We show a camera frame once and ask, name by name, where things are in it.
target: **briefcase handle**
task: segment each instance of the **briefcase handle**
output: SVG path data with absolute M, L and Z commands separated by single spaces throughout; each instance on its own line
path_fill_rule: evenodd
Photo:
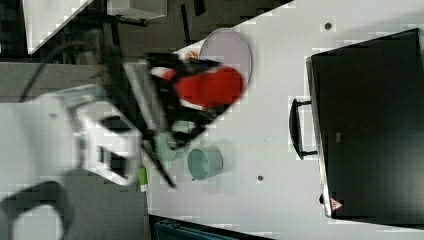
M 299 118 L 298 108 L 304 105 L 309 105 L 309 104 L 311 104 L 311 101 L 299 102 L 297 101 L 297 99 L 294 99 L 290 109 L 290 117 L 289 117 L 290 137 L 292 139 L 294 149 L 296 150 L 297 154 L 302 160 L 304 156 L 318 154 L 317 151 L 311 151 L 311 152 L 303 151 L 302 131 L 300 129 L 300 118 Z

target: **red object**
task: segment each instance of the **red object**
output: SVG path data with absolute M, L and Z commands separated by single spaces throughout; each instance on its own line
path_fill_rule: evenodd
M 170 80 L 174 75 L 175 71 L 169 70 L 162 78 Z M 240 98 L 243 88 L 242 75 L 231 67 L 181 78 L 175 84 L 180 99 L 205 108 L 231 105 Z

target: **black cable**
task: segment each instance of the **black cable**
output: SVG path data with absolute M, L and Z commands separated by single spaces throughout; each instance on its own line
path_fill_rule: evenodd
M 53 49 L 48 55 L 45 60 L 40 66 L 38 66 L 37 70 L 35 71 L 34 75 L 32 76 L 31 80 L 29 81 L 28 85 L 25 87 L 24 91 L 21 94 L 21 97 L 19 99 L 19 102 L 23 102 L 25 98 L 27 97 L 28 92 L 31 90 L 32 86 L 36 82 L 38 76 L 40 76 L 41 72 L 44 70 L 46 65 L 51 62 L 58 54 L 69 50 L 70 48 L 74 48 L 76 46 L 85 47 L 85 51 L 94 50 L 95 47 L 91 46 L 87 42 L 83 41 L 72 41 L 69 43 L 65 43 L 55 49 Z

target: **white table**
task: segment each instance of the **white table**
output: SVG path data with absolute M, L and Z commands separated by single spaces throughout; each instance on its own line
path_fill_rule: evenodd
M 33 54 L 93 0 L 22 0 L 28 54 Z
M 197 140 L 218 145 L 224 173 L 192 182 L 186 162 L 175 160 L 172 190 L 146 162 L 149 214 L 272 239 L 422 239 L 422 231 L 325 217 L 317 157 L 301 161 L 288 129 L 293 98 L 309 96 L 307 57 L 417 26 L 424 26 L 422 0 L 296 0 L 234 27 L 252 48 L 252 85 Z M 311 110 L 302 109 L 305 150 L 313 150 Z

